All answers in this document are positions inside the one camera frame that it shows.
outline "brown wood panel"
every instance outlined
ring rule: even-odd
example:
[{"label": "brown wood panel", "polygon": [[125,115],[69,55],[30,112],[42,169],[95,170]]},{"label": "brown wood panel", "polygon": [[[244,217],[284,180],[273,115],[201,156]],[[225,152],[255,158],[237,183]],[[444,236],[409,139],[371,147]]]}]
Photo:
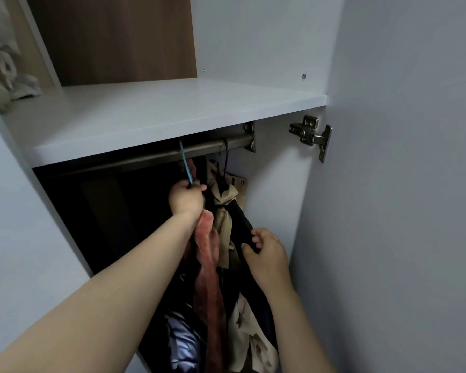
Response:
[{"label": "brown wood panel", "polygon": [[197,77],[190,0],[28,0],[63,86]]}]

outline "person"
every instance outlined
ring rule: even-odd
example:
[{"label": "person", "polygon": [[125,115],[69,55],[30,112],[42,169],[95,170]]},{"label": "person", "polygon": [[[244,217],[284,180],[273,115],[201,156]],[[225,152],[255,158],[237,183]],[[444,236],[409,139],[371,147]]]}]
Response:
[{"label": "person", "polygon": [[[0,373],[123,372],[147,329],[204,208],[195,182],[175,184],[172,217],[124,257],[93,276],[0,354]],[[242,250],[273,313],[285,373],[331,372],[295,293],[284,247],[267,229],[254,229]]]}]

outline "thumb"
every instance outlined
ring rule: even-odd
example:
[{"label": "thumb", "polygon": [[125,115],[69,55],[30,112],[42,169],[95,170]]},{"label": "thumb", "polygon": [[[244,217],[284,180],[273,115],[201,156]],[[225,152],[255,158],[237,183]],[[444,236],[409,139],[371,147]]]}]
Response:
[{"label": "thumb", "polygon": [[242,243],[242,252],[248,265],[253,263],[253,261],[257,258],[257,254],[254,252],[254,250],[252,250],[252,247],[246,243]]}]

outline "clothes rod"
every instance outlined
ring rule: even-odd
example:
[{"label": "clothes rod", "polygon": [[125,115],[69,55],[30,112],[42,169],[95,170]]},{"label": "clothes rod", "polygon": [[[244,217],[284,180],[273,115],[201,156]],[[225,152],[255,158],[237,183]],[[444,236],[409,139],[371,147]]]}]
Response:
[{"label": "clothes rod", "polygon": [[[253,142],[252,135],[240,135],[235,137],[229,137],[221,140],[213,140],[207,143],[201,143],[196,145],[190,145],[184,147],[185,156],[187,158],[193,158],[198,156],[205,156],[207,154],[220,153],[226,150],[226,144],[228,142],[228,149],[237,149],[249,147]],[[148,155],[138,156],[130,159],[105,163],[101,165],[92,166],[85,169],[78,169],[74,171],[63,172],[49,176],[50,178],[59,178],[71,175],[81,175],[94,173],[96,171],[113,171],[116,173],[122,173],[124,171],[137,170],[155,166],[163,163],[176,162],[182,160],[181,151],[179,147],[173,150],[167,150],[161,153],[152,153]]]}]

